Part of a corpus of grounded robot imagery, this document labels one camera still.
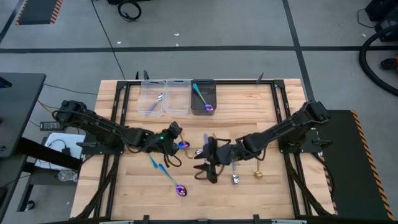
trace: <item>orange striped edge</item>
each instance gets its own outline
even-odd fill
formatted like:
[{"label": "orange striped edge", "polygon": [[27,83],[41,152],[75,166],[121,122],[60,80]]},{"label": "orange striped edge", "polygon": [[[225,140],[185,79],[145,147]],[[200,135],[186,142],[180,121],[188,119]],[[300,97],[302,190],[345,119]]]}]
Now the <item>orange striped edge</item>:
[{"label": "orange striped edge", "polygon": [[25,10],[27,2],[28,2],[28,0],[26,0],[25,3],[22,5],[21,11],[19,12],[19,15],[18,15],[18,18],[17,18],[17,21],[15,21],[15,25],[17,25],[17,26],[19,25],[19,19],[21,18],[21,15],[22,15],[22,13]]},{"label": "orange striped edge", "polygon": [[[320,158],[323,162],[325,162],[325,158],[323,158],[323,156],[320,156],[319,158]],[[323,171],[324,171],[324,173],[325,173],[326,182],[328,183],[329,193],[330,193],[330,195],[331,195],[332,187],[331,187],[330,175],[329,175],[328,170],[326,169],[325,166],[323,167]],[[335,201],[333,200],[333,198],[331,199],[331,202],[332,202],[332,204],[333,204],[333,209],[335,210],[335,215],[338,215],[337,206],[336,206],[336,203],[335,203]]]},{"label": "orange striped edge", "polygon": [[385,191],[383,189],[383,186],[381,184],[381,180],[380,180],[379,174],[377,173],[376,166],[374,165],[371,151],[369,150],[368,143],[366,142],[365,135],[363,134],[363,130],[362,130],[362,127],[361,127],[361,123],[359,122],[358,115],[357,115],[357,113],[355,113],[355,111],[351,111],[351,112],[352,112],[352,114],[354,116],[355,123],[356,123],[358,131],[359,131],[359,136],[361,137],[361,140],[362,140],[362,143],[363,143],[363,148],[365,149],[365,153],[366,153],[366,155],[368,157],[369,165],[371,167],[371,170],[373,171],[373,176],[374,176],[375,182],[376,182],[377,186],[379,187],[379,192],[381,194],[381,200],[384,203],[384,208],[386,208],[387,216],[391,220],[394,220],[394,216],[392,215],[392,210],[390,208],[390,205],[388,204],[386,193],[385,193]]},{"label": "orange striped edge", "polygon": [[62,1],[63,0],[58,0],[57,3],[55,3],[54,10],[52,11],[52,15],[51,15],[51,18],[50,18],[50,23],[51,24],[54,24],[55,21],[57,20],[58,13],[60,13]]}]

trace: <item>clear plastic container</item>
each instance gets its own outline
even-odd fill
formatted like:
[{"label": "clear plastic container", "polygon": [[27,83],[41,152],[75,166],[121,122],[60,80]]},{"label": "clear plastic container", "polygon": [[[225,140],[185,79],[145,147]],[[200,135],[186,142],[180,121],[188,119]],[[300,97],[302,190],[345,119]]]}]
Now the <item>clear plastic container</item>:
[{"label": "clear plastic container", "polygon": [[170,115],[188,114],[191,107],[191,80],[166,80],[164,110]]},{"label": "clear plastic container", "polygon": [[137,111],[147,116],[162,116],[165,91],[164,81],[142,81]]}]

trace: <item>gray floor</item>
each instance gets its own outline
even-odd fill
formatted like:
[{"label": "gray floor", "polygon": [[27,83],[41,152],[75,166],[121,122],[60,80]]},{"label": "gray floor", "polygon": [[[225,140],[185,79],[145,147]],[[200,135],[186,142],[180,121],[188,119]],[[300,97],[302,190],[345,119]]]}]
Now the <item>gray floor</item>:
[{"label": "gray floor", "polygon": [[[0,30],[18,0],[0,1]],[[356,11],[368,0],[289,0],[301,46],[360,46],[374,33],[356,22]],[[293,46],[280,0],[152,0],[140,3],[142,17],[123,21],[105,0],[95,3],[113,47]],[[365,14],[361,20],[369,22]],[[375,41],[373,45],[394,45]],[[1,49],[108,48],[109,43],[90,0],[64,1],[53,25],[10,26]],[[382,72],[378,63],[395,52],[369,52],[368,61],[381,78],[398,87],[395,72]],[[127,79],[146,69],[151,78],[302,78],[294,51],[229,50],[178,52],[118,52]],[[315,98],[330,109],[356,110],[381,176],[389,203],[398,214],[398,152],[395,145],[398,98],[379,89],[362,72],[358,52],[304,52]],[[78,91],[98,91],[100,80],[122,79],[114,55],[105,53],[0,54],[0,71],[45,73],[46,83]],[[40,100],[58,106],[80,100],[94,108],[95,96],[45,86]],[[37,105],[31,121],[50,121]],[[30,123],[24,136],[40,142],[48,133]],[[17,213],[24,183],[20,180],[4,223],[43,223],[66,220],[74,187],[35,187],[37,207]]]}]

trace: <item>black table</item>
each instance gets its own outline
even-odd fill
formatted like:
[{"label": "black table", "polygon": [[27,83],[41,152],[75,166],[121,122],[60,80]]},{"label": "black table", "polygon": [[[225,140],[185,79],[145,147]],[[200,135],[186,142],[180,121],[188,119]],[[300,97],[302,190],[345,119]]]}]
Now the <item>black table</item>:
[{"label": "black table", "polygon": [[[2,119],[2,123],[0,123],[0,188],[6,191],[5,197],[0,198],[1,222],[18,183],[13,180],[18,179],[22,171],[54,173],[53,170],[40,169],[35,167],[34,163],[27,162],[28,156],[74,170],[80,168],[81,160],[22,137],[42,91],[45,75],[0,73],[0,77],[12,83],[9,88],[0,88],[0,118]],[[25,188],[23,199],[26,198],[26,195],[29,198],[29,191],[32,188],[30,185],[28,184],[28,187]],[[19,210],[24,208],[26,202],[26,200],[22,200]]]}]

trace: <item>black mat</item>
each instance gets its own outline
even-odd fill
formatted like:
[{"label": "black mat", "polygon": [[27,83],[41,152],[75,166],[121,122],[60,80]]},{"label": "black mat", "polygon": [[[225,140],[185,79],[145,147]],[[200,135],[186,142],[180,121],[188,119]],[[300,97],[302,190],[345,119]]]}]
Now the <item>black mat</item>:
[{"label": "black mat", "polygon": [[62,0],[26,0],[16,25],[53,24],[61,4]]},{"label": "black mat", "polygon": [[356,115],[346,110],[329,110],[330,122],[318,128],[321,139],[333,144],[323,151],[334,181],[338,216],[371,220],[393,219],[376,168],[360,134]]}]

